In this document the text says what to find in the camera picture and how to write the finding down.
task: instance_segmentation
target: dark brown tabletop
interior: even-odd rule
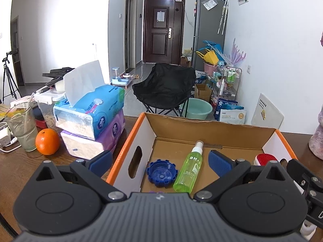
[[[125,116],[126,126],[114,151],[114,160],[117,158],[137,119],[137,117]],[[323,178],[323,161],[314,156],[308,147],[311,135],[292,133],[283,133],[283,135],[299,161],[317,176]],[[0,152],[0,213],[18,233],[20,229],[12,214],[13,204],[28,179],[44,160],[52,160],[56,165],[67,165],[74,161],[75,157],[67,152],[63,142],[56,154],[51,156],[41,155],[38,151],[25,152],[22,148],[11,153]],[[323,231],[317,229],[311,241],[319,242],[322,238]],[[0,242],[9,242],[11,240],[11,237],[0,227]]]

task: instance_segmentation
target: pink plush toy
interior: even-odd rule
[[[313,154],[323,160],[323,105],[319,113],[319,126],[308,145]]]

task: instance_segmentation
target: green spray bottle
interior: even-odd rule
[[[197,178],[197,174],[202,164],[203,142],[197,141],[192,152],[189,153],[184,161],[180,173],[178,174],[173,189],[176,192],[191,193]]]

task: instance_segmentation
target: refrigerator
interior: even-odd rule
[[[205,0],[196,0],[195,27],[193,38],[192,67],[198,71],[204,71],[203,59],[196,54],[196,51],[206,46],[203,41],[208,40],[218,43],[223,49],[225,37],[225,29],[222,35],[223,23],[218,34],[224,1],[216,0],[218,4],[209,11],[203,5],[203,1]]]

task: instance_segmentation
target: doorway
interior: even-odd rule
[[[145,0],[143,61],[180,64],[185,0]]]
[[[20,53],[19,53],[19,35],[18,35],[18,17],[10,23],[10,36],[11,36],[11,51],[12,61],[16,75],[18,86],[24,86],[24,76],[21,69]]]
[[[136,67],[137,0],[126,0],[124,15],[124,67],[130,73]]]

